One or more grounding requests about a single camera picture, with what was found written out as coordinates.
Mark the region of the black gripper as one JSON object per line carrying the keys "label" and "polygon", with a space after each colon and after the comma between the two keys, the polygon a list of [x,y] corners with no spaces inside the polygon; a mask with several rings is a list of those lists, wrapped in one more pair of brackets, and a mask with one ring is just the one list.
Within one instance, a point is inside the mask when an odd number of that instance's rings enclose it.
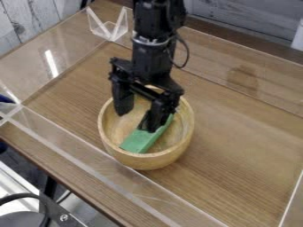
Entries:
{"label": "black gripper", "polygon": [[175,113],[183,95],[183,88],[171,77],[177,40],[157,45],[133,44],[131,59],[110,60],[114,107],[123,116],[134,108],[134,95],[143,95],[151,101],[151,109],[138,129],[154,133]]}

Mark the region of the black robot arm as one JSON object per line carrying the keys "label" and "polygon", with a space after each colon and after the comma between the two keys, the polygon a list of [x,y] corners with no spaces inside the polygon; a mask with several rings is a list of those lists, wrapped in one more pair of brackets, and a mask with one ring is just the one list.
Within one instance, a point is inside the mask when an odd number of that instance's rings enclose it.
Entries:
{"label": "black robot arm", "polygon": [[171,78],[178,30],[186,21],[183,0],[134,0],[131,59],[113,58],[110,80],[118,115],[134,108],[134,96],[151,101],[139,129],[155,132],[175,113],[183,87]]}

